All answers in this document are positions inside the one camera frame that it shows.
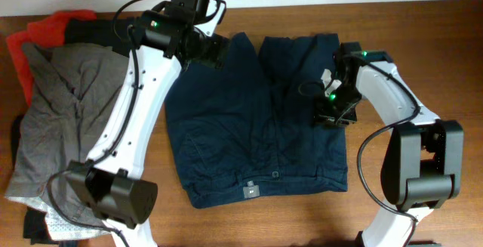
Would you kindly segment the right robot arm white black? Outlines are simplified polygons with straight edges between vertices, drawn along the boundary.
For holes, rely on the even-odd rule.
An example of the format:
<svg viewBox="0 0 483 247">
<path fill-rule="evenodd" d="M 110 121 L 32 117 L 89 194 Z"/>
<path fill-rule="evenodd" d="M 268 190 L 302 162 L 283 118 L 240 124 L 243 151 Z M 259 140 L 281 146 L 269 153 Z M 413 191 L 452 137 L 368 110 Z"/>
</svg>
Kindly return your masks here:
<svg viewBox="0 0 483 247">
<path fill-rule="evenodd" d="M 365 51 L 357 42 L 340 45 L 335 69 L 321 77 L 322 94 L 315 99 L 315 121 L 345 127 L 357 121 L 355 108 L 366 99 L 384 126 L 358 149 L 358 177 L 380 209 L 355 238 L 356 246 L 411 246 L 417 225 L 460 193 L 463 128 L 429 110 L 405 84 L 385 51 Z M 380 170 L 383 199 L 365 180 L 361 158 L 376 136 L 391 137 Z"/>
</svg>

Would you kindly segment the navy blue shorts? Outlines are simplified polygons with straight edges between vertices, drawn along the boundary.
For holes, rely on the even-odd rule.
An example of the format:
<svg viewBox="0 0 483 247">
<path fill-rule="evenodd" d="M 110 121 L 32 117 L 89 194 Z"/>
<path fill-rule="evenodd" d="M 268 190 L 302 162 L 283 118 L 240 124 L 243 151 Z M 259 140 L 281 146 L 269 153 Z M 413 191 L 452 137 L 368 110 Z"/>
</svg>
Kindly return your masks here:
<svg viewBox="0 0 483 247">
<path fill-rule="evenodd" d="M 256 49 L 239 33 L 221 70 L 192 63 L 180 74 L 165 114 L 193 207 L 346 191 L 345 132 L 314 120 L 317 83 L 339 44 L 335 34 L 267 37 Z"/>
</svg>

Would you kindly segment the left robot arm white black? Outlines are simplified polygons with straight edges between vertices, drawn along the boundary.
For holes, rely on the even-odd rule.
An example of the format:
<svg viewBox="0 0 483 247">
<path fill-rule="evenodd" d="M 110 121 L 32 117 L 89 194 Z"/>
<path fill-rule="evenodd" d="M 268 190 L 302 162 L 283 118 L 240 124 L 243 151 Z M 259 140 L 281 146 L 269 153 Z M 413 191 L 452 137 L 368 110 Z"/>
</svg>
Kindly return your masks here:
<svg viewBox="0 0 483 247">
<path fill-rule="evenodd" d="M 221 68 L 228 40 L 215 34 L 224 0 L 158 0 L 128 26 L 128 70 L 100 139 L 59 172 L 118 246 L 153 246 L 149 216 L 158 187 L 142 178 L 155 121 L 192 62 Z"/>
</svg>

